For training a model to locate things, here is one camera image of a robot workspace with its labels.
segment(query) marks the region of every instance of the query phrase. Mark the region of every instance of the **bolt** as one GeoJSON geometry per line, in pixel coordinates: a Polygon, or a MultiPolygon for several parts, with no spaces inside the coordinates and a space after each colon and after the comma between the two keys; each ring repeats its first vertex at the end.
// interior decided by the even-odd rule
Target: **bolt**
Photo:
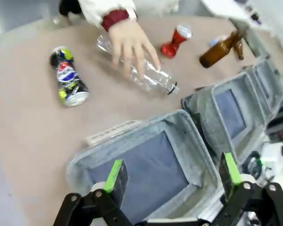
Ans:
{"type": "Polygon", "coordinates": [[[273,191],[273,192],[274,192],[275,190],[277,190],[274,185],[270,185],[270,186],[269,186],[269,189],[270,189],[271,191],[273,191]]]}
{"type": "Polygon", "coordinates": [[[72,201],[72,202],[74,202],[76,199],[77,199],[77,196],[76,196],[76,195],[74,195],[74,196],[71,197],[71,201],[72,201]]]}
{"type": "Polygon", "coordinates": [[[98,198],[101,197],[102,196],[102,192],[96,192],[95,196],[98,197],[98,198]]]}
{"type": "Polygon", "coordinates": [[[250,190],[250,184],[248,184],[248,183],[244,183],[243,187],[247,190],[250,190]]]}

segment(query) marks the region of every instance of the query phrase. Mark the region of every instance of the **green tape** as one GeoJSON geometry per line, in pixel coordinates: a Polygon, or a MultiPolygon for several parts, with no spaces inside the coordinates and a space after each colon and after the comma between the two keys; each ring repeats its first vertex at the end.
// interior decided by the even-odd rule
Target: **green tape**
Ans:
{"type": "Polygon", "coordinates": [[[118,176],[118,174],[121,170],[121,167],[122,167],[122,163],[123,163],[123,160],[115,160],[115,162],[112,166],[112,169],[109,173],[108,179],[106,181],[105,187],[104,187],[104,190],[107,193],[111,193],[113,191],[113,188],[114,188],[116,180],[117,180],[117,176],[118,176]]]}
{"type": "Polygon", "coordinates": [[[232,153],[225,153],[225,160],[232,179],[232,183],[235,186],[239,186],[242,183],[242,178],[238,170],[238,167],[235,163],[235,160],[232,156],[232,153]]]}

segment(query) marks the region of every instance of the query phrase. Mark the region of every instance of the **gray fabric storage basket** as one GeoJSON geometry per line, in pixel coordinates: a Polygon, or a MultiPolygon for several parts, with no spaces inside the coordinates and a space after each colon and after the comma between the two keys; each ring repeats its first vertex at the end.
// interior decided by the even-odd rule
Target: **gray fabric storage basket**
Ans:
{"type": "Polygon", "coordinates": [[[247,66],[244,68],[244,71],[249,74],[250,79],[254,84],[267,124],[277,114],[281,101],[283,100],[283,87],[280,78],[275,74],[275,71],[265,59],[256,65],[247,66]],[[271,92],[273,92],[274,95],[270,96],[269,99],[266,98],[264,94],[265,90],[263,90],[260,85],[261,81],[259,80],[260,78],[258,78],[258,74],[266,77],[267,85],[269,86],[267,89],[272,89],[271,92]]]}
{"type": "Polygon", "coordinates": [[[144,122],[131,131],[78,154],[66,171],[71,190],[88,194],[94,184],[89,169],[117,158],[161,132],[166,134],[188,185],[148,217],[177,218],[187,213],[189,216],[199,215],[210,197],[220,188],[221,182],[192,119],[183,110],[144,122]]]}
{"type": "Polygon", "coordinates": [[[184,108],[191,115],[200,115],[200,124],[204,137],[211,148],[217,154],[216,163],[218,165],[222,152],[231,152],[238,165],[244,163],[250,152],[252,144],[256,138],[264,132],[264,115],[259,104],[258,96],[249,76],[242,72],[236,77],[204,87],[192,96],[184,98],[184,108]],[[234,144],[225,127],[224,120],[220,114],[214,94],[226,86],[235,86],[243,94],[245,106],[240,106],[243,111],[250,111],[252,118],[246,119],[252,122],[247,136],[240,142],[234,144]]]}

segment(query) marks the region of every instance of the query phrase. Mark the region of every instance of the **white sleeve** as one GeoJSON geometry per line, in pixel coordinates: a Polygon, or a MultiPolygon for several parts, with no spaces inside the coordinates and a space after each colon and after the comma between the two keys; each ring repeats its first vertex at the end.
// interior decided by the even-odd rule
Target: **white sleeve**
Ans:
{"type": "Polygon", "coordinates": [[[86,20],[97,27],[102,22],[102,17],[114,9],[133,8],[133,0],[79,0],[86,20]]]}

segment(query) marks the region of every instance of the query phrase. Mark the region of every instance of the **clear plastic bottle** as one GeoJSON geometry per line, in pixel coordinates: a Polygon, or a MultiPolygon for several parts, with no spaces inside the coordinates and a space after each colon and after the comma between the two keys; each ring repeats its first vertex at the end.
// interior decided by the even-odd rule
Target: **clear plastic bottle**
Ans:
{"type": "MultiPolygon", "coordinates": [[[[113,47],[110,41],[110,38],[106,35],[100,35],[97,40],[97,46],[113,54],[113,47]]],[[[162,70],[158,71],[155,69],[155,66],[147,59],[145,61],[145,74],[144,78],[140,79],[136,65],[131,65],[130,79],[140,86],[143,90],[151,92],[155,95],[166,96],[171,93],[177,93],[178,87],[177,82],[172,79],[171,74],[165,71],[164,65],[162,65],[162,70]]]]}

